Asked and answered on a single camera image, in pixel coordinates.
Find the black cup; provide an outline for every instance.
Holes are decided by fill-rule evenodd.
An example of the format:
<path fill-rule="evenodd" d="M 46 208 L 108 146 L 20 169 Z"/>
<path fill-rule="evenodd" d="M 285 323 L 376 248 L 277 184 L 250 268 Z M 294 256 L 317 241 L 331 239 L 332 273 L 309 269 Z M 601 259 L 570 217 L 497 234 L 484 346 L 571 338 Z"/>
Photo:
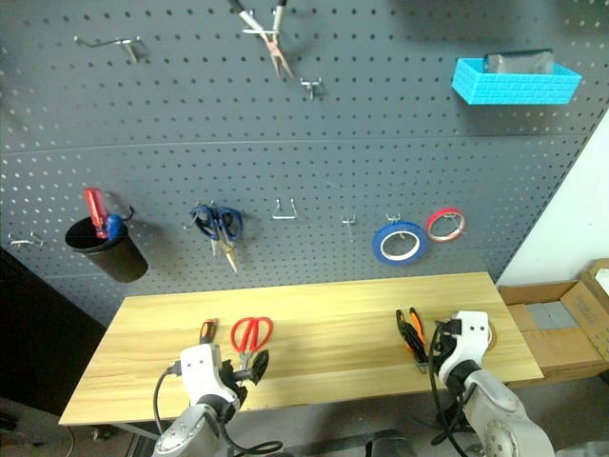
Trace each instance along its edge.
<path fill-rule="evenodd" d="M 78 221 L 66 233 L 66 244 L 83 254 L 119 283 L 130 283 L 144 276 L 148 263 L 135 246 L 126 224 L 116 238 L 108 241 L 95 236 L 95 226 L 88 217 Z"/>

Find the tape roll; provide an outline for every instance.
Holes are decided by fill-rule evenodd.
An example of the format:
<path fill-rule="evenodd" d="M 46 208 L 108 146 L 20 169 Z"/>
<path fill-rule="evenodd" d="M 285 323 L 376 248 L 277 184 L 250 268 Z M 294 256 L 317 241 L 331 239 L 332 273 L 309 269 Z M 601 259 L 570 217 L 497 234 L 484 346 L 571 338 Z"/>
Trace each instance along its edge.
<path fill-rule="evenodd" d="M 415 239 L 415 246 L 404 254 L 390 254 L 385 250 L 389 238 L 395 235 L 410 235 Z M 399 266 L 416 262 L 427 250 L 427 237 L 425 231 L 418 225 L 397 221 L 380 228 L 372 238 L 372 251 L 379 262 L 387 265 Z"/>
<path fill-rule="evenodd" d="M 455 227 L 453 231 L 447 233 L 445 235 L 434 235 L 432 233 L 432 228 L 436 221 L 442 217 L 459 217 L 461 221 Z M 453 241 L 455 238 L 461 236 L 462 233 L 465 232 L 465 216 L 463 213 L 456 208 L 444 208 L 439 211 L 434 212 L 429 219 L 427 220 L 426 226 L 427 236 L 430 240 L 435 241 L 436 243 L 446 243 L 447 241 Z"/>

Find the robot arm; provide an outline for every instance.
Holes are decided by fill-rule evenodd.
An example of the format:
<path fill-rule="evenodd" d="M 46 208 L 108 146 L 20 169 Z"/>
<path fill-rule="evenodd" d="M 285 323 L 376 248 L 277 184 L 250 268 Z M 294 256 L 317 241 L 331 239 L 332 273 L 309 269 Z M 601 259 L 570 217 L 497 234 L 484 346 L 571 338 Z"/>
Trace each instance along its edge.
<path fill-rule="evenodd" d="M 486 313 L 459 311 L 444 326 L 434 370 L 449 390 L 463 395 L 463 412 L 486 455 L 553 457 L 550 440 L 528 418 L 521 400 L 490 371 L 481 369 L 490 341 Z"/>
<path fill-rule="evenodd" d="M 258 454 L 282 447 L 281 442 L 269 442 L 244 449 L 232 442 L 225 430 L 225 423 L 246 400 L 247 389 L 237 383 L 250 380 L 258 384 L 268 366 L 267 350 L 257 354 L 252 368 L 235 372 L 229 360 L 222 361 L 218 345 L 205 343 L 184 349 L 178 366 L 190 406 L 162 433 L 152 457 L 213 457 L 221 438 L 238 450 Z"/>

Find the gray floor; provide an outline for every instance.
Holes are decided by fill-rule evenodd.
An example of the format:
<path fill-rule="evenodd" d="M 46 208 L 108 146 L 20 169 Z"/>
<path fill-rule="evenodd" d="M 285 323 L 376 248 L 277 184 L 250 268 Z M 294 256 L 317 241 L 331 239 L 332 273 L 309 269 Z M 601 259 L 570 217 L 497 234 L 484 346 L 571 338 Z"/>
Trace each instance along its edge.
<path fill-rule="evenodd" d="M 528 415 L 548 433 L 556 450 L 586 441 L 609 440 L 609 386 L 600 378 L 523 388 L 517 390 L 517 393 L 524 402 Z M 431 424 L 434 416 L 433 400 L 429 394 L 402 395 L 240 413 L 229 424 L 228 431 L 243 446 L 280 439 L 285 446 L 293 447 L 395 428 L 409 438 L 420 456 L 457 455 L 448 444 L 430 446 L 429 440 L 436 434 L 436 430 L 425 427 L 414 419 Z M 73 457 L 121 457 L 125 455 L 130 439 L 128 434 L 120 433 L 107 442 L 94 443 L 87 427 L 77 428 L 76 432 L 77 444 Z M 458 439 L 464 447 L 476 441 L 473 437 L 462 435 Z M 68 447 L 69 441 L 66 438 L 38 448 L 0 447 L 0 457 L 63 457 Z M 363 451 L 352 449 L 332 455 L 362 457 Z"/>

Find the pegboard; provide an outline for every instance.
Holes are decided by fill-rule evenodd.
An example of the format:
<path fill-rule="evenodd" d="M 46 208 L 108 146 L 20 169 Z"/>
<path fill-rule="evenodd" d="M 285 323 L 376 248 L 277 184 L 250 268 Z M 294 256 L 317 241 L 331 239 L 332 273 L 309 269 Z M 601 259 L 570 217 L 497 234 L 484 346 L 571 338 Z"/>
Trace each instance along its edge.
<path fill-rule="evenodd" d="M 274 2 L 247 4 L 270 23 Z M 0 32 L 2 245 L 107 324 L 130 294 L 489 270 L 515 253 L 608 102 L 609 2 L 292 2 L 280 81 L 227 2 L 5 2 Z M 88 40 L 142 37 L 137 64 Z M 582 74 L 566 106 L 470 107 L 450 88 L 458 57 L 552 47 Z M 307 99 L 298 77 L 324 80 Z M 123 285 L 72 253 L 84 186 L 137 214 L 150 264 Z M 294 222 L 271 221 L 275 199 Z M 239 275 L 213 259 L 195 201 L 245 214 Z M 443 206 L 467 233 L 409 267 L 378 263 L 387 213 L 424 225 Z M 342 216 L 355 214 L 350 243 Z M 47 245 L 8 247 L 8 233 Z"/>

